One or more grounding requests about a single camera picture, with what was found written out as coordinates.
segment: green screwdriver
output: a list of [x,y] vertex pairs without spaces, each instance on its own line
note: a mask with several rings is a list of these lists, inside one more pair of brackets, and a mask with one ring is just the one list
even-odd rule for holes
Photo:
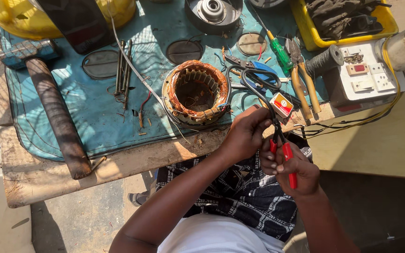
[[271,50],[273,51],[273,53],[278,57],[278,61],[280,64],[282,64],[281,66],[284,67],[285,70],[289,70],[293,67],[293,62],[292,60],[290,60],[289,55],[287,54],[287,52],[285,52],[284,48],[281,46],[281,44],[279,44],[279,41],[277,38],[275,38],[273,36],[273,34],[270,32],[270,30],[268,30],[265,27],[265,24],[262,22],[262,20],[259,17],[259,14],[257,14],[256,9],[254,9],[254,7],[252,8],[254,10],[254,12],[256,13],[257,19],[259,20],[260,24],[262,25],[262,27],[265,29],[266,34],[268,35],[268,38],[270,38],[270,47]]

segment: person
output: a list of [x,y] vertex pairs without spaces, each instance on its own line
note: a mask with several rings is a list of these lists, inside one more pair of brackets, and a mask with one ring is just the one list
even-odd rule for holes
[[[271,124],[268,109],[252,106],[234,119],[217,150],[191,160],[193,167],[160,168],[158,190],[117,233],[109,252],[280,253],[296,207],[311,253],[360,252],[318,183],[318,167],[294,143],[288,161],[281,142],[276,154],[270,152],[270,137],[263,141],[262,133]],[[294,172],[296,189],[289,185]],[[161,184],[160,178],[168,180]]]

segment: hand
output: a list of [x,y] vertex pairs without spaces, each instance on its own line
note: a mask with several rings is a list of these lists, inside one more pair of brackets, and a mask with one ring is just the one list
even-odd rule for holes
[[[270,138],[263,142],[259,157],[262,170],[267,175],[276,175],[276,180],[281,185],[285,194],[292,196],[295,200],[316,195],[320,191],[318,184],[319,169],[315,164],[311,164],[307,157],[294,143],[290,143],[293,158],[285,161],[282,150],[282,141],[278,139],[278,150],[276,154],[270,151]],[[292,189],[289,182],[289,174],[296,173],[297,188]]]
[[232,164],[250,158],[262,145],[262,133],[271,124],[270,111],[255,104],[235,117],[218,149]]

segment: black cloth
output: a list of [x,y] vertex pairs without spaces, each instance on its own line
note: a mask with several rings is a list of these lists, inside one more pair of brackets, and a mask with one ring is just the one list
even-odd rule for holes
[[[305,140],[297,135],[290,135],[288,139],[311,160],[312,152]],[[207,156],[159,168],[156,191]],[[223,171],[183,217],[199,213],[235,218],[283,242],[289,238],[296,222],[295,201],[282,191],[275,176],[263,173],[259,151]]]

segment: hammer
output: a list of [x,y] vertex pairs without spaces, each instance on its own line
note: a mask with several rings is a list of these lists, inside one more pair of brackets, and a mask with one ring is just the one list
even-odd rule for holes
[[49,39],[23,41],[0,52],[0,61],[8,68],[27,67],[71,177],[78,180],[91,173],[91,166],[64,98],[44,62],[57,57],[57,45]]

